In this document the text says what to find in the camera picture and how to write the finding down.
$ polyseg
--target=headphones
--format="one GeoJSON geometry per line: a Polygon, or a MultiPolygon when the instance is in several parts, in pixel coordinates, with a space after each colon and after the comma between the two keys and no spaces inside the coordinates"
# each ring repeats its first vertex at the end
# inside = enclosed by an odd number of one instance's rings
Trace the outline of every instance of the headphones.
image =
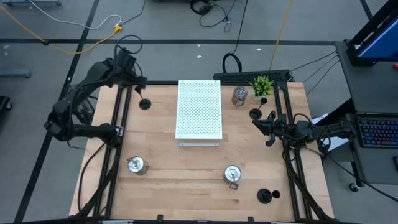
{"type": "Polygon", "coordinates": [[[194,13],[201,15],[201,16],[208,14],[210,12],[210,10],[213,8],[213,1],[210,1],[210,0],[191,0],[190,4],[191,4],[191,10],[194,13]],[[199,10],[196,10],[193,8],[193,6],[198,2],[203,2],[203,3],[205,3],[205,5],[202,6],[201,8],[199,8],[199,10]]]}

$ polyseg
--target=wooden tabletop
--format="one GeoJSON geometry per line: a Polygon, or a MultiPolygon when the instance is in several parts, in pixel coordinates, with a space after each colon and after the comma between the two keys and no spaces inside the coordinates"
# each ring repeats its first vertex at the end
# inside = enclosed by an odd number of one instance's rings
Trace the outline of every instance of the wooden tabletop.
{"type": "MultiPolygon", "coordinates": [[[[303,84],[289,83],[288,86],[293,113],[310,117],[303,84]]],[[[231,103],[234,88],[221,86],[223,141],[220,147],[178,146],[175,140],[177,85],[149,85],[142,93],[152,101],[147,111],[139,109],[139,96],[133,93],[111,218],[154,220],[161,214],[165,220],[245,221],[248,216],[253,216],[255,221],[294,220],[281,141],[276,140],[272,147],[265,146],[268,137],[262,135],[249,117],[249,110],[259,103],[249,91],[245,104],[235,107],[231,103]],[[141,156],[149,163],[147,174],[138,176],[128,170],[126,160],[133,156],[141,156]],[[222,172],[231,164],[242,170],[238,190],[230,189],[222,179],[222,172]],[[261,204],[257,191],[263,188],[278,190],[280,199],[261,204]]],[[[93,125],[111,122],[116,92],[117,87],[102,87],[93,125]]],[[[285,111],[282,92],[280,97],[285,111]]],[[[266,119],[272,110],[276,110],[274,96],[261,108],[262,118],[266,119]]],[[[101,144],[96,138],[88,140],[82,167],[101,144]]],[[[317,150],[316,143],[308,147],[317,150]]],[[[305,149],[301,155],[307,188],[332,217],[321,160],[305,149]]],[[[103,156],[104,150],[88,165],[81,191],[82,205],[98,186],[103,156]]],[[[70,214],[78,211],[77,189],[78,185],[70,214]]],[[[305,217],[298,189],[297,193],[301,217],[305,217]]],[[[105,192],[102,206],[107,196],[105,192]]]]}

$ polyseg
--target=tin can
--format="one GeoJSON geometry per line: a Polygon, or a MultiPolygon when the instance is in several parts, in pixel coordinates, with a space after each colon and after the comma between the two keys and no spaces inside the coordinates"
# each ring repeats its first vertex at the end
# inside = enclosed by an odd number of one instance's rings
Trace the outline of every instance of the tin can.
{"type": "Polygon", "coordinates": [[[223,179],[227,184],[236,183],[241,179],[241,169],[237,166],[230,165],[223,172],[223,179]]]}
{"type": "Polygon", "coordinates": [[[232,94],[232,104],[235,106],[242,106],[248,97],[248,91],[243,86],[238,86],[234,89],[232,94]]]}
{"type": "Polygon", "coordinates": [[[144,175],[148,171],[148,163],[143,158],[135,156],[127,160],[127,168],[137,175],[144,175]]]}

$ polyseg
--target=white perforated board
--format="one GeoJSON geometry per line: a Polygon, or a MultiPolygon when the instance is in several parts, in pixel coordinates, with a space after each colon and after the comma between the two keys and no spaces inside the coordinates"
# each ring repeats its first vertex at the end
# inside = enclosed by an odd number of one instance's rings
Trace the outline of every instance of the white perforated board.
{"type": "Polygon", "coordinates": [[[220,81],[178,81],[175,138],[223,138],[220,81]]]}

